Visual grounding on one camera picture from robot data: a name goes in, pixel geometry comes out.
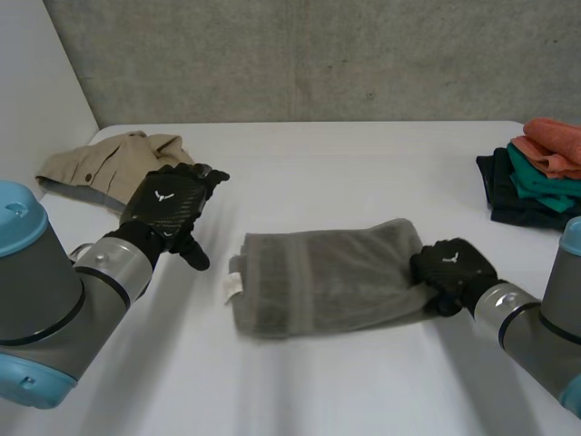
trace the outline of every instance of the white logo on glove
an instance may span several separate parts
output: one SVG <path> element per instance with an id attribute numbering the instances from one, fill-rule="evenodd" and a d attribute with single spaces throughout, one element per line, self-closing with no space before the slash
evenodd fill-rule
<path id="1" fill-rule="evenodd" d="M 155 196 L 157 199 L 162 202 L 163 200 L 167 200 L 168 198 L 172 198 L 175 194 L 170 193 L 169 195 L 160 195 L 157 191 L 155 191 Z"/>
<path id="2" fill-rule="evenodd" d="M 456 254 L 454 255 L 453 258 L 451 258 L 451 259 L 444 258 L 444 259 L 442 259 L 442 262 L 452 262 L 452 263 L 456 263 L 458 261 L 458 255 L 459 255 L 459 253 L 456 252 Z"/>

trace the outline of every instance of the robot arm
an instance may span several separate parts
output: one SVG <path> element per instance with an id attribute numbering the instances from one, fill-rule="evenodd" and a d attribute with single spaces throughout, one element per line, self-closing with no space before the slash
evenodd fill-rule
<path id="1" fill-rule="evenodd" d="M 30 191 L 0 183 L 0 397 L 58 406 L 143 295 L 161 253 L 207 269 L 193 223 L 228 178 L 200 164 L 149 173 L 119 229 L 74 265 Z"/>
<path id="2" fill-rule="evenodd" d="M 440 291 L 436 310 L 450 316 L 468 308 L 481 331 L 581 418 L 581 217 L 561 237 L 542 302 L 499 280 L 486 259 L 465 244 L 437 243 L 412 258 L 415 276 Z M 451 252 L 458 253 L 456 264 L 438 265 Z M 468 263 L 460 264 L 464 254 Z M 458 277 L 463 283 L 451 287 Z"/>

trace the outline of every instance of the orange towel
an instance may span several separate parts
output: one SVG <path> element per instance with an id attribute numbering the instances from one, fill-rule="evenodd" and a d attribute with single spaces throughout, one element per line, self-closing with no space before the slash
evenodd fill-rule
<path id="1" fill-rule="evenodd" d="M 581 164 L 581 126 L 548 118 L 535 118 L 525 124 L 525 135 L 547 150 Z"/>
<path id="2" fill-rule="evenodd" d="M 549 179 L 581 180 L 581 164 L 569 161 L 565 156 L 547 150 L 543 145 L 526 136 L 512 139 L 512 144 L 528 161 Z"/>

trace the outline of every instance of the green cloth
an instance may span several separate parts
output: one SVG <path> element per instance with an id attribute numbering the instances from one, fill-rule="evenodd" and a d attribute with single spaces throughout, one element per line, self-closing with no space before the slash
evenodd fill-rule
<path id="1" fill-rule="evenodd" d="M 517 188 L 518 198 L 534 198 L 561 213 L 575 204 L 570 197 L 581 197 L 580 180 L 548 179 L 513 144 L 507 150 L 515 167 L 510 180 Z"/>

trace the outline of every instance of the gray concrete wall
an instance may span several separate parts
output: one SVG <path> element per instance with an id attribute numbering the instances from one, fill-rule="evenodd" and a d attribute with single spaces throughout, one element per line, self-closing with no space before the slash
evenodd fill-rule
<path id="1" fill-rule="evenodd" d="M 44 0 L 100 126 L 581 121 L 579 0 Z"/>

